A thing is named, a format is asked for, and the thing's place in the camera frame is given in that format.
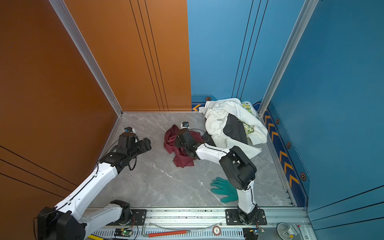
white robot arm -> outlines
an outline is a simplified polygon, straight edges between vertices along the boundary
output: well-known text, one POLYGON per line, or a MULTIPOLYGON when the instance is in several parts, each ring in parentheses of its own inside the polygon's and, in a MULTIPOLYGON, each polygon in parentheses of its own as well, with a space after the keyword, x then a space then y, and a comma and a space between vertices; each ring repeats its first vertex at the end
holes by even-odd
MULTIPOLYGON (((113 150, 99 160, 93 172, 65 199, 54 208, 45 207, 37 217, 38 240, 83 240, 103 226, 132 217, 130 205, 121 200, 114 200, 105 208, 83 216, 84 211, 100 191, 128 166, 137 155, 149 151, 151 142, 144 138, 138 141, 130 127, 120 135, 113 150)), ((252 224, 255 220, 257 205, 253 199, 253 181, 256 167, 243 151, 235 146, 223 149, 196 142, 187 128, 178 132, 176 147, 182 147, 186 153, 199 159, 206 159, 223 168, 230 183, 237 189, 239 198, 238 213, 243 224, 252 224)))
POLYGON ((65 199, 54 208, 45 207, 37 216, 38 240, 83 240, 101 227, 123 220, 128 222, 132 212, 127 202, 114 200, 106 207, 87 216, 82 216, 98 193, 114 179, 137 155, 151 149, 147 138, 138 140, 134 129, 128 127, 119 136, 119 142, 104 155, 93 172, 65 199))
POLYGON ((253 185, 256 167, 238 147, 219 148, 199 143, 190 134, 187 122, 177 133, 175 146, 182 147, 192 158, 205 159, 220 164, 229 182, 237 189, 238 213, 240 221, 249 225, 255 221, 257 204, 253 197, 253 185))

gray marble floor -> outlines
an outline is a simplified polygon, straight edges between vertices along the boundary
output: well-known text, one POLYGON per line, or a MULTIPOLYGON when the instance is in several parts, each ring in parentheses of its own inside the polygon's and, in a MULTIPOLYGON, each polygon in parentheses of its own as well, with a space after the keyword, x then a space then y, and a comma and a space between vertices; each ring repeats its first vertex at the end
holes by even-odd
MULTIPOLYGON (((225 178, 221 166, 206 160, 195 160, 194 167, 176 167, 175 154, 164 149, 164 134, 173 124, 188 121, 190 128, 205 130, 201 113, 124 113, 114 141, 125 127, 133 127, 139 139, 151 140, 152 150, 137 157, 133 171, 126 167, 92 201, 90 207, 103 207, 119 199, 133 207, 176 206, 237 206, 237 202, 223 204, 210 189, 212 179, 225 178)), ((266 144, 259 144, 262 152, 252 162, 257 168, 255 199, 259 206, 289 206, 290 199, 277 173, 266 144)))

orange wall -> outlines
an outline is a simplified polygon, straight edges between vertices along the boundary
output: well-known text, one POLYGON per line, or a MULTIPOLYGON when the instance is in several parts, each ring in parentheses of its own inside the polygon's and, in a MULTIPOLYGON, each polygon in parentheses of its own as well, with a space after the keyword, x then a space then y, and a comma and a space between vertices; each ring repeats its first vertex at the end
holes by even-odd
POLYGON ((124 111, 190 111, 186 0, 65 0, 124 111))
POLYGON ((32 218, 88 176, 117 116, 49 1, 3 1, 0 29, 0 146, 15 153, 0 147, 1 233, 32 240, 32 218))

metal rod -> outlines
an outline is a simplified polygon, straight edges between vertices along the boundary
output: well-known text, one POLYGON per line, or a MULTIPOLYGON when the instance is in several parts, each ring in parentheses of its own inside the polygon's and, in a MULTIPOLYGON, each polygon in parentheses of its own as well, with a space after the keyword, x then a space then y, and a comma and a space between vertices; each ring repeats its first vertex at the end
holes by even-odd
POLYGON ((264 115, 264 112, 269 102, 271 101, 277 86, 279 85, 281 77, 283 76, 285 69, 288 66, 288 63, 291 60, 293 52, 295 51, 297 44, 299 43, 300 38, 303 35, 303 32, 312 16, 314 9, 316 8, 318 1, 319 0, 306 0, 304 2, 299 17, 296 20, 295 26, 293 27, 291 35, 285 46, 284 52, 281 55, 279 63, 277 64, 275 73, 272 76, 272 79, 263 97, 262 103, 259 107, 259 110, 257 111, 259 116, 264 115))
POLYGON ((121 116, 122 108, 115 94, 113 93, 111 87, 109 86, 107 79, 105 78, 103 72, 101 71, 100 66, 96 62, 96 59, 94 58, 91 50, 89 49, 83 35, 81 34, 79 28, 77 27, 76 22, 74 21, 70 11, 65 5, 64 1, 50 0, 50 3, 53 9, 55 10, 56 14, 58 15, 59 19, 63 23, 68 34, 70 35, 73 43, 76 45, 77 49, 82 55, 84 61, 88 65, 89 69, 91 70, 97 83, 99 83, 100 88, 102 89, 103 93, 107 97, 109 103, 115 110, 116 114, 118 116, 121 116))

pile of clothes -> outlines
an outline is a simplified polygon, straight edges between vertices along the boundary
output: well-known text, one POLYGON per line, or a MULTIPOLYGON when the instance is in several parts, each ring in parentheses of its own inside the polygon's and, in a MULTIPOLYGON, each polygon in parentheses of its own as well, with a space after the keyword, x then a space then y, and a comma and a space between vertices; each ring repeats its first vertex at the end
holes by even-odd
MULTIPOLYGON (((207 119, 205 128, 213 140, 210 145, 221 148, 238 146, 249 159, 261 152, 260 148, 248 145, 266 143, 268 131, 257 119, 257 113, 250 102, 241 102, 237 98, 207 101, 204 107, 199 108, 207 119)), ((176 166, 194 166, 193 159, 188 157, 183 149, 174 146, 179 128, 173 125, 164 136, 164 147, 169 152, 175 152, 173 160, 176 166)), ((200 133, 190 131, 197 142, 204 140, 200 133)))

